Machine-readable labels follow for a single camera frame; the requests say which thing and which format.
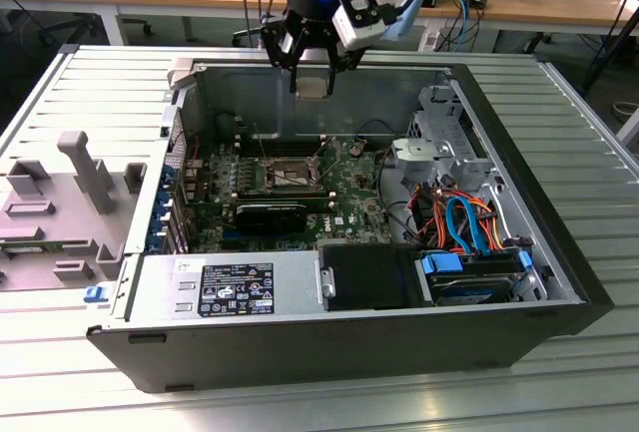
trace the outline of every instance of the black connector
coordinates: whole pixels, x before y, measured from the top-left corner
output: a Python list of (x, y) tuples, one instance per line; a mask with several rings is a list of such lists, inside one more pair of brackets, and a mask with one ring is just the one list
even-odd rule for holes
[(442, 175), (441, 178), (439, 178), (439, 183), (443, 188), (446, 188), (448, 190), (452, 190), (457, 187), (457, 182), (449, 174)]
[(497, 213), (495, 211), (493, 211), (492, 213), (483, 213), (483, 214), (477, 215), (477, 220), (493, 219), (494, 217), (497, 217)]
[(504, 247), (513, 247), (514, 245), (518, 247), (530, 247), (534, 244), (535, 242), (530, 237), (509, 237), (502, 242)]
[(468, 0), (468, 6), (476, 10), (483, 10), (488, 0)]

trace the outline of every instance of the robotic arm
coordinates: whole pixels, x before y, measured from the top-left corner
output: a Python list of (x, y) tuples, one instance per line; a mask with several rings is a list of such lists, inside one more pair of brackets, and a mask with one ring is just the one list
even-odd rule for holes
[(284, 18), (263, 23), (263, 43), (272, 65), (291, 72), (293, 93), (303, 53), (326, 50), (326, 93), (331, 95), (335, 74), (354, 70), (366, 48), (401, 19), (413, 1), (417, 0), (287, 0)]

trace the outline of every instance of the white sticker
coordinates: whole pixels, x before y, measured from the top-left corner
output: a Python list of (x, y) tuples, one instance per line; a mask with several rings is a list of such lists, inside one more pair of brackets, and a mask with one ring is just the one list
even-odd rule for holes
[(206, 265), (205, 259), (177, 259), (174, 272), (202, 272)]

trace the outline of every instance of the chair wheel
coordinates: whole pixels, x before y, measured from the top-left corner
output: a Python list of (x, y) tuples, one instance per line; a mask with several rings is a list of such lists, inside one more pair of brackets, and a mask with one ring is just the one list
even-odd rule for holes
[(51, 39), (47, 35), (38, 35), (38, 40), (43, 47), (51, 46)]

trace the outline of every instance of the wire bundle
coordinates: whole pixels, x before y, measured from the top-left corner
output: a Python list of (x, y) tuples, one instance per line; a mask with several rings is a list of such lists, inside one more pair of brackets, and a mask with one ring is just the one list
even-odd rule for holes
[[(488, 254), (493, 250), (504, 249), (497, 231), (495, 212), (478, 198), (456, 189), (426, 192), (417, 186), (406, 204), (408, 211), (412, 212), (420, 196), (432, 198), (432, 218), (417, 231), (417, 241), (420, 243), (459, 254), (471, 254), (471, 247), (461, 238), (468, 227), (475, 249), (479, 252)], [(464, 210), (466, 213), (466, 219), (459, 229), (454, 226), (453, 209)], [(477, 226), (481, 227), (485, 238)]]

